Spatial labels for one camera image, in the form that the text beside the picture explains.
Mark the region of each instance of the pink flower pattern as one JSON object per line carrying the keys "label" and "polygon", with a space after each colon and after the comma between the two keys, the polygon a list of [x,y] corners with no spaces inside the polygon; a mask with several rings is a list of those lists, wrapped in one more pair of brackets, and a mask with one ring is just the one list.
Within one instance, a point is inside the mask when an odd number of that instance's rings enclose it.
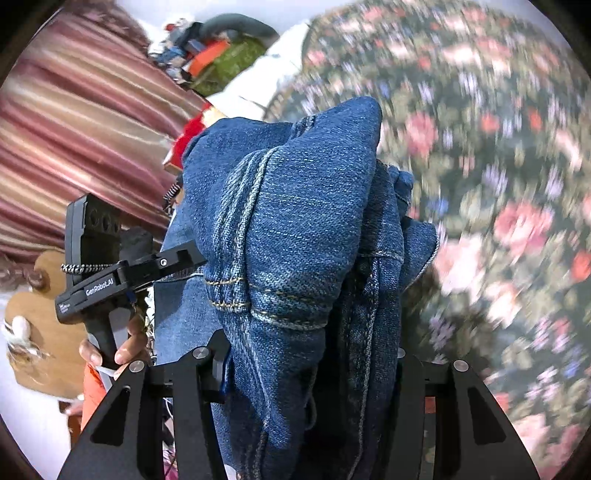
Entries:
{"label": "pink flower pattern", "polygon": [[267,118],[378,100],[378,158],[412,172],[409,216],[440,238],[404,294],[405,328],[423,360],[480,359],[550,480],[591,424],[591,81],[536,28],[474,2],[361,0],[315,19],[306,48],[330,62]]}

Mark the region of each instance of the black bracket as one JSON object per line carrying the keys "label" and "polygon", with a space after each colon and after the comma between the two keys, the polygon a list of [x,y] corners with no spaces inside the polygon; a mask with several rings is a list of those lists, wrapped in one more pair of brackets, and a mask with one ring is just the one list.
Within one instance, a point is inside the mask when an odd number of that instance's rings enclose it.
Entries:
{"label": "black bracket", "polygon": [[513,425],[464,361],[421,362],[398,350],[397,381],[372,479],[417,479],[423,460],[425,397],[436,401],[433,480],[539,480]]}
{"label": "black bracket", "polygon": [[179,477],[226,480],[211,403],[224,402],[229,363],[223,330],[176,362],[132,362],[82,431],[58,480],[163,480],[163,398],[174,401]]}

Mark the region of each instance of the screw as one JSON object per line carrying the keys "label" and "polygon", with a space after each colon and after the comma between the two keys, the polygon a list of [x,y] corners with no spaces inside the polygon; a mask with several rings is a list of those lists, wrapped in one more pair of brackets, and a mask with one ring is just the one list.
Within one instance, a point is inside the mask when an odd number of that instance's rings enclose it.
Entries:
{"label": "screw", "polygon": [[453,363],[453,368],[459,372],[465,372],[468,370],[468,364],[464,360],[456,360]]}
{"label": "screw", "polygon": [[207,358],[208,355],[209,355],[209,350],[207,349],[206,346],[200,346],[200,347],[197,347],[195,350],[193,350],[193,356],[197,360]]}
{"label": "screw", "polygon": [[145,367],[145,364],[141,360],[136,360],[135,362],[131,362],[129,366],[129,370],[136,374],[137,372],[141,372]]}

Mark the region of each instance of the white wall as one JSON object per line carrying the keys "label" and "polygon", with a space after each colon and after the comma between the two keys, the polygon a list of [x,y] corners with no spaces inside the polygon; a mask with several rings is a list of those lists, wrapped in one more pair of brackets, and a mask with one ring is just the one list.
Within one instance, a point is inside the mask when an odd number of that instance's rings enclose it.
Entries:
{"label": "white wall", "polygon": [[352,3],[347,0],[118,0],[133,17],[158,30],[169,21],[193,18],[204,21],[219,14],[235,13],[256,18],[280,34],[302,20]]}

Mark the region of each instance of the orange sleeve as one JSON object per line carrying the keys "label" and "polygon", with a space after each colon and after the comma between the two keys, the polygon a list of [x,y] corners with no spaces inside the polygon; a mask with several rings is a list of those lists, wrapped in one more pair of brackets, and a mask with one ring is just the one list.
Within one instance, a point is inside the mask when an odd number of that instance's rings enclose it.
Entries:
{"label": "orange sleeve", "polygon": [[86,364],[84,370],[84,404],[82,405],[82,422],[81,429],[86,427],[86,424],[92,417],[99,403],[105,398],[106,390],[98,372],[89,364]]}

